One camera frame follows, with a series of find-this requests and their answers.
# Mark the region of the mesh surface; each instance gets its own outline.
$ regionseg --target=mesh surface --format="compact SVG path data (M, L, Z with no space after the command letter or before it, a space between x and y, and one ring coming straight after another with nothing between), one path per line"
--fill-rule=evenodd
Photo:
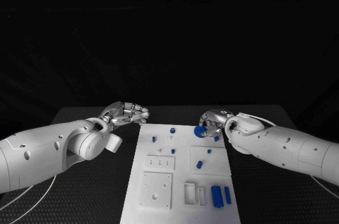
M279 126L296 128L277 105L151 106L152 124L198 125L204 112L226 108L273 121ZM104 107L67 107L54 124L96 117ZM93 161L76 164L57 176L54 187L35 210L19 224L120 223L129 178L132 172L139 125L122 126L114 133L125 142L117 153L104 150ZM312 178L282 169L252 155L237 152L227 143L239 212L243 224L339 223L339 200L324 190ZM28 194L0 211L0 223L11 223L41 199L52 179L38 184ZM338 192L338 186L322 181ZM8 193L2 205L25 191Z

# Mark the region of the cable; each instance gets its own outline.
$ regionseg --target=cable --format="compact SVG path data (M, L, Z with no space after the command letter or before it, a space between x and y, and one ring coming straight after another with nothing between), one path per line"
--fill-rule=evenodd
M263 118L260 118L260 117L257 117L257 116L254 116L254 115L249 115L249 114L244 114L244 113L240 113L241 115L247 115L247 116L250 116L250 117L253 117L253 118L256 118L256 119L259 119L259 120L263 120L265 122L267 122L270 125L273 125L273 126L276 126L276 124L272 122L272 121L269 121L269 120L266 120L266 119L263 119Z
M318 184L324 187L324 189L339 199L339 196L324 186L324 184L316 180L316 178L311 175L314 180L318 182Z
M26 192L32 189L34 186L29 187L29 189L22 193L22 195L9 203L6 204L2 208L0 211L26 194Z
M47 196L47 194L48 194L48 192L50 192L50 190L51 190L51 188L52 188L52 185L54 185L54 183L55 183L55 178L54 178L54 181L52 181L52 183L51 183L51 185L50 185L50 188L48 188L48 191L47 191L47 193L45 193L45 195L42 196L42 198L39 199L39 201L37 202L37 204L34 205L34 207L29 209L29 211L21 216L21 218L18 218L11 224L14 224L19 219L22 219L22 217L34 210L34 208L38 206L38 204L41 203L41 201L42 201L42 199L44 199L44 197Z

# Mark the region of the silver robotic hand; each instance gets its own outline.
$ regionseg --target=silver robotic hand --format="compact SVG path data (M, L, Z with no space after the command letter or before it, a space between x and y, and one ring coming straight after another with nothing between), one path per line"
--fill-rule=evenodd
M208 129L201 130L201 137L217 136L224 128L239 152L339 185L339 144L259 118L273 125L266 127L256 118L243 113L234 116L224 109L210 110L197 127L207 122Z
M99 118L35 128L3 139L0 193L44 182L76 163L93 160L104 148L117 152L123 139L113 130L132 122L142 125L149 115L140 105L119 101Z

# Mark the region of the blue object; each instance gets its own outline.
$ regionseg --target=blue object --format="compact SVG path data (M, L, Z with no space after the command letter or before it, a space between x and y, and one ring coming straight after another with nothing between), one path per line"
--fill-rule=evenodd
M202 165L204 165L204 163L202 163L202 161L200 161L197 167L201 169Z
M213 198L214 198L214 207L215 208L223 208L224 207L224 201L223 201L223 195L221 195L221 187L220 186L213 186L211 191L213 191Z
M207 131L207 128L202 126L195 127L195 135L201 138L204 138L202 133Z
M227 203L231 204L231 195L230 195L230 189L228 187L226 186L226 196L227 196Z

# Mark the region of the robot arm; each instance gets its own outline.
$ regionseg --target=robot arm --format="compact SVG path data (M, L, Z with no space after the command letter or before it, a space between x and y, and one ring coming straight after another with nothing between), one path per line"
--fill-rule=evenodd
M29 187L63 173L104 148L117 152L123 139L112 131L149 118L142 106L116 102L99 118L16 133L0 141L0 193Z
M285 128L266 128L262 122L246 114L223 114L226 110L208 111L204 120L220 120L220 124L237 151L252 154L273 165L314 175L339 185L339 144ZM202 136L215 136L218 128L210 126Z

